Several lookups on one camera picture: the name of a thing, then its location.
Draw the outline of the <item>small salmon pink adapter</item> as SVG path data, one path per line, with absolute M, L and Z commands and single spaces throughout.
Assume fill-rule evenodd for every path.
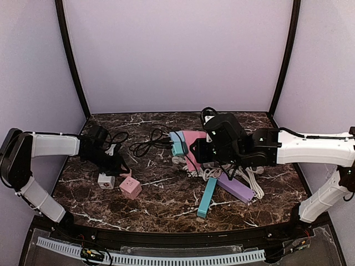
M 129 173 L 121 173 L 120 174 L 120 177 L 123 177 L 123 178 L 131 177 L 131 176 L 132 176 L 132 172 L 131 171 Z

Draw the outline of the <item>white cube socket adapter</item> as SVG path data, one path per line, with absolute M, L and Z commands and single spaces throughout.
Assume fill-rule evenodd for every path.
M 98 175 L 98 185 L 103 190 L 112 190 L 115 186 L 115 177 L 100 173 Z

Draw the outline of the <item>pink power strip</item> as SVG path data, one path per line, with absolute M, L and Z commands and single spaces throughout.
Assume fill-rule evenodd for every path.
M 183 130 L 182 134 L 184 136 L 184 143 L 187 149 L 185 155 L 187 169 L 189 171 L 199 170 L 201 163 L 199 163 L 198 144 L 200 140 L 206 142 L 206 132 Z

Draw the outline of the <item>small teal adapter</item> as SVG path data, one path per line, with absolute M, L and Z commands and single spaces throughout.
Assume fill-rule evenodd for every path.
M 184 156 L 183 144 L 180 141 L 174 141 L 171 148 L 173 156 Z

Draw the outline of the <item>pink cube socket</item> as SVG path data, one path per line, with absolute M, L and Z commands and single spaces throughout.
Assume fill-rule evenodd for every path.
M 119 188 L 122 192 L 122 194 L 131 199 L 134 200 L 137 198 L 137 196 L 141 193 L 142 187 L 139 181 L 132 177 L 127 177 L 120 185 Z

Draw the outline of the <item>white charger with cable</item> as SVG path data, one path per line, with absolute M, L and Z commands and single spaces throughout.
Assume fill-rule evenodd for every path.
M 201 165 L 203 179 L 218 178 L 220 176 L 220 169 L 214 163 L 203 163 Z

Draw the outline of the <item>light blue adapter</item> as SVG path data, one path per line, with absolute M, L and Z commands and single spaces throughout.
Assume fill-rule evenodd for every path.
M 171 131 L 169 132 L 169 137 L 172 142 L 185 142 L 184 134 L 182 131 Z

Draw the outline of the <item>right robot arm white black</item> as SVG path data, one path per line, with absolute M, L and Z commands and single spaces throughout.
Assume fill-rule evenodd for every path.
M 332 176 L 296 208 L 301 222 L 312 223 L 337 201 L 354 192 L 354 132 L 340 134 L 296 133 L 287 128 L 261 128 L 251 134 L 235 135 L 226 130 L 208 133 L 188 145 L 198 163 L 230 163 L 259 167 L 289 163 L 335 165 Z

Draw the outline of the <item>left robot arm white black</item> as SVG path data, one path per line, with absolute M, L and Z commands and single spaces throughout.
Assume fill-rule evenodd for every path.
M 100 176 L 129 174 L 130 168 L 119 153 L 121 145 L 122 141 L 98 125 L 79 135 L 11 128 L 1 145 L 1 181 L 35 211 L 69 227 L 74 217 L 46 190 L 45 175 L 55 183 L 68 157 L 96 165 Z

